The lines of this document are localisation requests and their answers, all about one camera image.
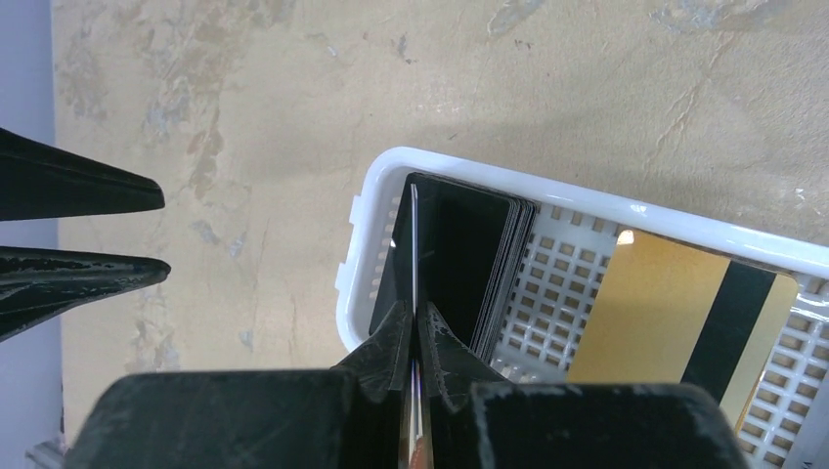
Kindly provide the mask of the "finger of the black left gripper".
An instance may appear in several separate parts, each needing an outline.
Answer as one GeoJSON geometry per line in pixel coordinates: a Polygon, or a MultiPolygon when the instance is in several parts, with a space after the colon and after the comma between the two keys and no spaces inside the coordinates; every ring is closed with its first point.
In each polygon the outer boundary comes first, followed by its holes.
{"type": "Polygon", "coordinates": [[[152,179],[1,130],[1,219],[151,211],[165,206],[152,179]]]}
{"type": "Polygon", "coordinates": [[[1,339],[77,306],[161,283],[170,272],[154,258],[3,246],[1,339]]]}

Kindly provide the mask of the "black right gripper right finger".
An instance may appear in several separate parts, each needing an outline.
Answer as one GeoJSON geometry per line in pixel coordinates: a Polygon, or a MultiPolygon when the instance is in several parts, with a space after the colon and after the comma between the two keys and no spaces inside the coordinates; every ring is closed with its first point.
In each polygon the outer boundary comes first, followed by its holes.
{"type": "Polygon", "coordinates": [[[460,342],[437,308],[416,314],[437,468],[745,468],[717,403],[686,384],[523,383],[460,342]]]}

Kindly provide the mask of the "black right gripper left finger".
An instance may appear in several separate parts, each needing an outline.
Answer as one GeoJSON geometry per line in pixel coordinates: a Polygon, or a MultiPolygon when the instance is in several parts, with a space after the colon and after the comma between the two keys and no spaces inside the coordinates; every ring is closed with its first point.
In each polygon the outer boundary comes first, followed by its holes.
{"type": "Polygon", "coordinates": [[[114,382],[68,468],[394,468],[413,315],[396,303],[327,369],[145,373],[114,382]]]}

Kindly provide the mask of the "white plastic basket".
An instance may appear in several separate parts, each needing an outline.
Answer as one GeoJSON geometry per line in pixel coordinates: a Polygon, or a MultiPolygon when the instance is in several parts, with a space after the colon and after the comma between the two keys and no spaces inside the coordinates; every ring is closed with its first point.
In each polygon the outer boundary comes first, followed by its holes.
{"type": "Polygon", "coordinates": [[[371,164],[353,200],[353,232],[335,281],[336,324],[348,350],[369,337],[397,208],[413,172],[511,192],[541,206],[495,348],[495,367],[513,380],[562,376],[613,251],[633,229],[791,275],[799,291],[738,437],[755,468],[827,466],[827,248],[647,202],[427,150],[389,149],[371,164]]]}

